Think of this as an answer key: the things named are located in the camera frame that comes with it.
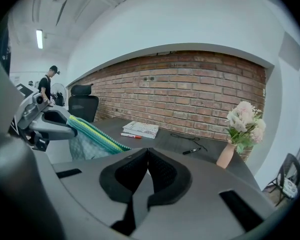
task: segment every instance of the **notebook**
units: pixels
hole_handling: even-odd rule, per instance
[[[123,127],[125,133],[154,139],[159,130],[158,125],[132,121]]]

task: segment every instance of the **fluorescent light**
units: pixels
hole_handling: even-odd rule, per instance
[[[36,31],[36,41],[38,43],[38,48],[43,49],[44,45],[43,45],[43,41],[42,41],[42,30],[40,30],[40,29],[37,29],[37,31]]]

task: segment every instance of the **bouquet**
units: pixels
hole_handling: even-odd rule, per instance
[[[241,101],[236,108],[229,111],[226,118],[230,126],[227,131],[238,153],[242,153],[245,147],[251,147],[263,140],[266,123],[261,116],[261,110],[255,109],[247,101]]]

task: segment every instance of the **flower vase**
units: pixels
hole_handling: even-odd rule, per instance
[[[227,145],[225,146],[224,150],[221,152],[221,155],[216,161],[216,165],[222,167],[223,169],[227,168],[234,155],[236,147],[237,145],[232,144],[231,140],[228,140]]]

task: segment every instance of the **man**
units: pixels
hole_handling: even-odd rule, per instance
[[[60,75],[60,71],[58,71],[57,66],[53,65],[50,67],[48,73],[40,80],[38,89],[41,92],[43,99],[48,100],[50,103],[50,84],[51,84],[51,78],[55,76],[55,74]]]

